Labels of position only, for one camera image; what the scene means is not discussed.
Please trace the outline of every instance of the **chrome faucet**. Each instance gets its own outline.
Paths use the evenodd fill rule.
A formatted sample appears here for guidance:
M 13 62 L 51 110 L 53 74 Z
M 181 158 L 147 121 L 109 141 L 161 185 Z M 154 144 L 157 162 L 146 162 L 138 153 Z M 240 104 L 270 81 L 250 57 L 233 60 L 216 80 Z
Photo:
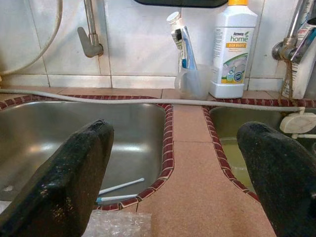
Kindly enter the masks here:
M 88 58 L 103 54 L 103 46 L 99 43 L 98 35 L 95 30 L 94 15 L 91 0 L 84 0 L 85 13 L 87 16 L 89 37 L 83 27 L 78 27 L 78 35 L 84 51 Z
M 309 0 L 299 0 L 295 9 L 294 17 L 291 22 L 290 29 L 283 42 L 279 42 L 272 49 L 272 56 L 276 60 L 289 60 L 292 63 L 299 64 L 306 53 L 307 49 L 316 37 L 316 27 L 309 28 L 308 33 L 302 39 L 302 42 L 298 47 L 297 32 L 300 29 L 302 15 L 304 14 L 305 7 Z M 316 26 L 316 1 L 312 1 L 311 10 L 308 14 L 307 23 Z

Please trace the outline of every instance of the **countertop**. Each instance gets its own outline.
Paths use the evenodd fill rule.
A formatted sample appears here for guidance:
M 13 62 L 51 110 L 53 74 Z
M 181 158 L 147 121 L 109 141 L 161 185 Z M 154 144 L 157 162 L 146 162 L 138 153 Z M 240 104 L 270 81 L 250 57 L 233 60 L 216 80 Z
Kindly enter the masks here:
M 174 89 L 4 88 L 179 99 Z M 17 96 L 0 94 L 0 101 Z M 246 91 L 244 98 L 276 99 L 277 92 Z M 201 106 L 173 108 L 175 169 L 157 192 L 124 210 L 151 213 L 153 237 L 275 237 L 260 203 L 238 189 L 221 170 Z

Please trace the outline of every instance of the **sink rim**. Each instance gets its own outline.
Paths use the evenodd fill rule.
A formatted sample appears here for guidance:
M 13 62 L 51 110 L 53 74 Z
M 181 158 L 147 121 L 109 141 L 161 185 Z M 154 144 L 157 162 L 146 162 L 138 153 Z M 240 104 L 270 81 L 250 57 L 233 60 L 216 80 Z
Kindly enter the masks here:
M 67 95 L 71 97 L 78 97 L 84 99 L 99 99 L 99 100 L 137 100 L 137 99 L 157 99 L 151 96 L 123 96 L 123 95 Z M 44 101 L 65 101 L 56 98 L 49 98 L 38 95 L 24 95 L 17 96 L 12 99 L 0 100 L 0 111 L 30 102 L 44 102 Z M 162 168 L 159 177 L 156 181 L 137 195 L 137 197 L 130 198 L 125 201 L 109 204 L 109 205 L 96 205 L 94 209 L 101 210 L 122 210 L 129 206 L 138 204 L 145 198 L 148 198 L 161 188 L 171 176 L 174 170 L 174 153 L 173 153 L 173 107 L 171 104 L 155 104 L 165 111 L 165 123 L 162 138 Z
M 260 106 L 271 106 L 271 107 L 279 107 L 277 99 L 215 99 L 217 102 L 225 102 L 225 103 L 235 103 L 235 104 L 246 104 L 246 105 L 260 105 Z M 306 108 L 316 108 L 316 100 L 297 100 L 298 107 L 306 107 Z M 292 102 L 286 99 L 281 100 L 281 104 L 284 107 L 294 107 Z M 239 190 L 243 193 L 249 195 L 251 198 L 259 201 L 258 196 L 250 191 L 241 181 L 239 181 L 232 173 L 232 168 L 230 167 L 227 157 L 224 153 L 222 144 L 217 135 L 216 128 L 213 124 L 212 117 L 210 115 L 210 111 L 215 109 L 217 106 L 202 106 L 202 111 L 204 114 L 204 118 L 206 121 L 206 125 L 210 134 L 210 137 L 213 142 L 213 146 L 215 149 L 215 154 L 219 161 L 219 165 L 228 178 Z

